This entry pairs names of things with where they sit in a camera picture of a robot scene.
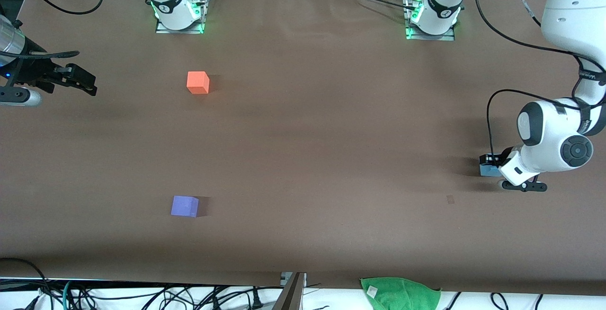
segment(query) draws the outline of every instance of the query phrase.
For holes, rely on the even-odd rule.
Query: white surface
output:
[[[249,289],[250,287],[233,287],[221,294]],[[173,292],[180,291],[181,288],[173,289]],[[139,295],[160,291],[160,288],[145,289],[99,289],[93,292],[98,297],[124,297],[129,295]],[[212,288],[193,288],[191,293],[195,301],[200,301],[210,292]],[[275,301],[280,293],[279,289],[259,290],[259,297],[262,303]],[[327,310],[372,310],[368,303],[366,295],[362,289],[305,289],[303,296],[303,310],[314,310],[328,305]],[[36,297],[36,291],[11,291],[0,293],[0,310],[14,310],[26,307],[29,302]],[[448,306],[455,292],[443,292],[437,310],[443,310]],[[511,310],[533,310],[538,295],[526,293],[503,293],[509,308]],[[150,297],[140,299],[122,300],[122,301],[97,301],[98,310],[138,310]],[[162,301],[158,297],[149,307],[150,310],[157,310]],[[246,296],[240,296],[221,306],[223,310],[237,308],[247,304]],[[58,302],[55,301],[57,310],[60,310]],[[38,301],[36,310],[49,310],[50,303],[48,297]],[[496,308],[490,301],[490,294],[484,292],[463,292],[453,310],[495,310]],[[539,310],[603,310],[606,309],[606,297],[597,296],[569,296],[569,295],[545,295]],[[184,306],[177,302],[172,302],[167,306],[167,310],[184,310]]]

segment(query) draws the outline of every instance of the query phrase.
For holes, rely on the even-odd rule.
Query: table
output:
[[[519,0],[481,1],[507,34],[546,44]],[[544,194],[478,176],[489,96],[569,95],[576,63],[503,40],[464,3],[457,40],[428,42],[366,0],[213,0],[197,36],[155,34],[143,0],[84,16],[26,0],[24,33],[80,50],[99,91],[0,111],[0,254],[53,277],[260,285],[307,271],[325,287],[395,275],[604,294],[603,135],[586,166],[541,176]],[[206,71],[211,93],[191,95],[188,71]],[[519,141],[528,101],[494,101],[498,150]],[[174,195],[208,215],[172,217]]]

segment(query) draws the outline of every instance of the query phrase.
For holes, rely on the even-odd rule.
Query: blue cube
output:
[[[197,204],[198,199],[194,196],[175,195],[170,215],[195,218],[197,217]]]

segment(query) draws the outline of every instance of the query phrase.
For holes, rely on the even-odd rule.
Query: green towel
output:
[[[361,279],[374,310],[436,310],[441,291],[404,278]]]

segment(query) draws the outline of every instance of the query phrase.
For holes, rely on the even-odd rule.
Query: white label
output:
[[[374,286],[370,285],[368,287],[368,291],[366,291],[366,294],[370,296],[370,298],[374,299],[374,297],[377,295],[377,288],[375,288]]]

